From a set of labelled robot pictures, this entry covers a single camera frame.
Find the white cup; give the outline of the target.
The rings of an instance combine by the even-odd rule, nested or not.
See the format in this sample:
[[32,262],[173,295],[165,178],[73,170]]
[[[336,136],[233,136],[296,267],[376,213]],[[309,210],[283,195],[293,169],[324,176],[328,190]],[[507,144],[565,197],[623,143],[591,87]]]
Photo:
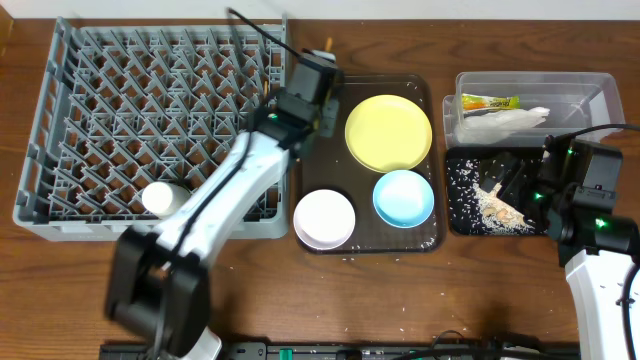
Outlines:
[[158,218],[175,214],[190,198],[190,192],[178,185],[153,182],[142,191],[142,205]]

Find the green snack wrapper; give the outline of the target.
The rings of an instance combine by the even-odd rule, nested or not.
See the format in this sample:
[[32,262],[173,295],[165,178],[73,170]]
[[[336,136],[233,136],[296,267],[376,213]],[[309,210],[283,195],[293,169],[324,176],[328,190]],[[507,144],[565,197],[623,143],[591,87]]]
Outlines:
[[511,110],[520,108],[520,97],[495,97],[463,93],[461,103],[465,113],[483,110]]

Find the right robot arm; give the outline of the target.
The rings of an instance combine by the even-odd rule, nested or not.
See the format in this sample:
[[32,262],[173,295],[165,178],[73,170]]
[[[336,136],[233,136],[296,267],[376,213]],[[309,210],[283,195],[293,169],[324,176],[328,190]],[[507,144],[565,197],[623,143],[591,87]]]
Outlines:
[[536,160],[514,150],[481,160],[479,187],[556,242],[584,359],[639,356],[639,226],[613,213],[622,153],[548,137]]

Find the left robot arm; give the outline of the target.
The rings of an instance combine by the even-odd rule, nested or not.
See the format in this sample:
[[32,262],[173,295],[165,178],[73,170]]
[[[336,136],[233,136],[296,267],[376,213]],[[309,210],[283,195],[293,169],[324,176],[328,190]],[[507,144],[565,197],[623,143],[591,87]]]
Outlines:
[[223,163],[176,213],[116,242],[106,317],[144,338],[146,359],[214,359],[209,272],[259,197],[328,136],[344,81],[334,54],[305,49],[287,85],[250,113]]

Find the white tissue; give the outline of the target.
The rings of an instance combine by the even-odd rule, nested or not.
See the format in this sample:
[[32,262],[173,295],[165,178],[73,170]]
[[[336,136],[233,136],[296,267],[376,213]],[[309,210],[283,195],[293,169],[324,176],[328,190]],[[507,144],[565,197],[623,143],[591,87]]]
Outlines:
[[512,109],[467,116],[454,129],[460,144],[489,145],[505,140],[510,135],[526,131],[546,121],[550,110],[535,107],[530,110]]

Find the light blue bowl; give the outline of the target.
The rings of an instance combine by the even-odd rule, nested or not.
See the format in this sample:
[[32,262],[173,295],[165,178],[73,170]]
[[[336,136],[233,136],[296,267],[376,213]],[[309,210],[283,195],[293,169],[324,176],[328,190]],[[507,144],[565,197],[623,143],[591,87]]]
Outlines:
[[411,170],[395,170],[377,181],[372,203],[385,223],[409,229],[421,225],[432,215],[435,194],[422,175]]

